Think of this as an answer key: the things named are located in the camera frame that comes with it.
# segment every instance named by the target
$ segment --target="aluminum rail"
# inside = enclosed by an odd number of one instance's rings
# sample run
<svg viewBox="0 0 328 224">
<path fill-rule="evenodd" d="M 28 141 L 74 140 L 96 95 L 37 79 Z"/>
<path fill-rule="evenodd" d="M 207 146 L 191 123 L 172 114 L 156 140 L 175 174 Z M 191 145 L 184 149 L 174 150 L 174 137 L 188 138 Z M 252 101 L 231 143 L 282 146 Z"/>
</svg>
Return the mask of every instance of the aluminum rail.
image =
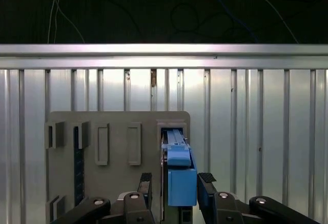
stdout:
<svg viewBox="0 0 328 224">
<path fill-rule="evenodd" d="M 0 56 L 81 55 L 328 55 L 328 45 L 0 45 Z"/>
</svg>

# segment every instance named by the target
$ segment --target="blue plastic block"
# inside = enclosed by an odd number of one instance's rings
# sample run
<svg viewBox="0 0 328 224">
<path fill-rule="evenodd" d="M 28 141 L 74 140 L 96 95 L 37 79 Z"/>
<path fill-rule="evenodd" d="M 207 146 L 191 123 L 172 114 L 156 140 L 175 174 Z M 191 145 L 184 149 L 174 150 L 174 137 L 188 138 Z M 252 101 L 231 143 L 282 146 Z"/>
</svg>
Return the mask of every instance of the blue plastic block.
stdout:
<svg viewBox="0 0 328 224">
<path fill-rule="evenodd" d="M 190 167 L 190 151 L 187 146 L 168 146 L 168 166 Z"/>
<path fill-rule="evenodd" d="M 167 131 L 168 166 L 190 167 L 190 146 L 185 142 L 179 130 Z"/>
<path fill-rule="evenodd" d="M 197 204 L 197 170 L 169 169 L 169 206 L 195 206 Z"/>
</svg>

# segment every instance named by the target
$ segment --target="bolt head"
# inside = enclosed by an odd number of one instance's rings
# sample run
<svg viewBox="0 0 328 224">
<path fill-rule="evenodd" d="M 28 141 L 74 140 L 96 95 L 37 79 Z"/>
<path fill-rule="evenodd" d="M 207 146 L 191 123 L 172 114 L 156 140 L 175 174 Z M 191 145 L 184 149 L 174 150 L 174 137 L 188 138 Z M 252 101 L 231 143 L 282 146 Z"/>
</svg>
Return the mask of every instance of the bolt head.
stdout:
<svg viewBox="0 0 328 224">
<path fill-rule="evenodd" d="M 262 204 L 262 205 L 265 204 L 265 202 L 266 202 L 266 200 L 263 199 L 263 198 L 257 198 L 256 201 L 257 201 L 258 203 Z"/>
<path fill-rule="evenodd" d="M 227 198 L 228 197 L 228 194 L 227 193 L 224 193 L 224 192 L 221 192 L 220 193 L 220 197 Z"/>
<path fill-rule="evenodd" d="M 95 205 L 102 205 L 103 203 L 104 203 L 104 201 L 102 201 L 101 199 L 96 200 L 96 201 L 94 202 Z"/>
</svg>

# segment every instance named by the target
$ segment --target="vertical metal rib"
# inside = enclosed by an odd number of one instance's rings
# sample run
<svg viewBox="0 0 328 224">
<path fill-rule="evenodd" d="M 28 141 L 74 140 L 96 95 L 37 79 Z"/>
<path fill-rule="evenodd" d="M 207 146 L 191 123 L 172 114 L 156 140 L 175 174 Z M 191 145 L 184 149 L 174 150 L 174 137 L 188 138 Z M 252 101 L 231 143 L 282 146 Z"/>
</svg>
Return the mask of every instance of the vertical metal rib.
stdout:
<svg viewBox="0 0 328 224">
<path fill-rule="evenodd" d="M 184 110 L 184 78 L 183 78 L 183 70 L 178 70 L 178 111 Z"/>
<path fill-rule="evenodd" d="M 10 151 L 10 77 L 9 70 L 5 70 L 5 144 L 6 144 L 6 216 L 7 223 L 11 223 L 11 151 Z"/>
<path fill-rule="evenodd" d="M 104 110 L 103 70 L 98 70 L 98 111 Z"/>
<path fill-rule="evenodd" d="M 309 217 L 314 218 L 314 153 L 316 120 L 316 71 L 311 71 L 310 82 L 310 151 L 309 151 Z"/>
<path fill-rule="evenodd" d="M 230 162 L 230 191 L 236 193 L 237 177 L 237 71 L 231 71 L 231 162 Z"/>
<path fill-rule="evenodd" d="M 204 138 L 204 170 L 211 171 L 211 76 L 210 71 L 205 70 L 205 138 Z"/>
<path fill-rule="evenodd" d="M 248 180 L 249 175 L 249 117 L 250 117 L 250 73 L 249 70 L 245 72 L 245 201 L 248 201 Z"/>
<path fill-rule="evenodd" d="M 257 156 L 257 179 L 256 194 L 262 195 L 263 191 L 263 70 L 258 71 L 258 156 Z"/>
<path fill-rule="evenodd" d="M 77 98 L 76 98 L 76 82 L 77 82 L 77 71 L 72 70 L 71 74 L 71 111 L 77 111 Z"/>
<path fill-rule="evenodd" d="M 323 184 L 323 224 L 328 224 L 328 70 L 325 70 L 324 74 L 324 121 L 325 121 L 325 133 L 324 133 L 324 184 Z"/>
<path fill-rule="evenodd" d="M 282 203 L 288 205 L 289 193 L 289 113 L 290 113 L 290 81 L 289 70 L 284 72 L 283 99 L 283 171 L 282 171 Z"/>
<path fill-rule="evenodd" d="M 157 110 L 157 70 L 152 69 L 150 71 L 150 110 L 156 111 Z"/>
<path fill-rule="evenodd" d="M 45 121 L 50 113 L 50 70 L 45 70 Z"/>
<path fill-rule="evenodd" d="M 124 110 L 130 111 L 131 107 L 131 80 L 130 70 L 124 71 Z"/>
<path fill-rule="evenodd" d="M 50 70 L 45 70 L 45 122 L 48 122 L 50 114 Z M 48 168 L 49 158 L 48 152 L 45 152 L 45 168 Z M 49 177 L 46 170 L 46 201 L 49 201 Z"/>
<path fill-rule="evenodd" d="M 25 206 L 25 87 L 24 71 L 19 71 L 19 183 L 20 183 L 20 224 L 26 221 Z"/>
</svg>

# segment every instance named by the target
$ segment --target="metal wall panel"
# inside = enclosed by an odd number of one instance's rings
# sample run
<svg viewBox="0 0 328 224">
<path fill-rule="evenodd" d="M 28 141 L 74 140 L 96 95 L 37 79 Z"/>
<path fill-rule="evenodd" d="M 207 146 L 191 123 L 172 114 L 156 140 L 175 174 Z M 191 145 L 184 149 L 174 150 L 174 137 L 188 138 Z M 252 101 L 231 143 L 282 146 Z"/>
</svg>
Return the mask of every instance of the metal wall panel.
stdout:
<svg viewBox="0 0 328 224">
<path fill-rule="evenodd" d="M 0 57 L 0 223 L 45 223 L 49 112 L 186 110 L 198 170 L 219 191 L 267 195 L 328 224 L 327 57 L 229 47 L 216 57 Z"/>
<path fill-rule="evenodd" d="M 309 70 L 290 71 L 289 129 L 289 206 L 307 215 L 309 210 L 310 170 Z"/>
<path fill-rule="evenodd" d="M 231 70 L 211 70 L 210 170 L 216 179 L 221 179 L 214 185 L 222 191 L 230 191 L 232 183 L 231 92 Z"/>
<path fill-rule="evenodd" d="M 263 71 L 262 193 L 282 202 L 284 71 Z"/>
<path fill-rule="evenodd" d="M 130 111 L 150 111 L 150 69 L 130 70 Z"/>
<path fill-rule="evenodd" d="M 45 223 L 45 201 L 46 201 L 46 180 L 45 180 L 45 145 L 44 145 L 44 124 L 47 110 L 46 73 L 44 70 L 26 70 L 24 72 L 24 111 L 25 111 L 25 204 L 26 204 L 26 224 Z M 70 107 L 70 105 L 54 104 L 55 107 Z"/>
<path fill-rule="evenodd" d="M 105 69 L 102 72 L 102 110 L 124 110 L 124 69 Z"/>
<path fill-rule="evenodd" d="M 323 222 L 327 211 L 324 208 L 325 160 L 325 71 L 316 71 L 315 148 L 314 148 L 314 219 Z"/>
</svg>

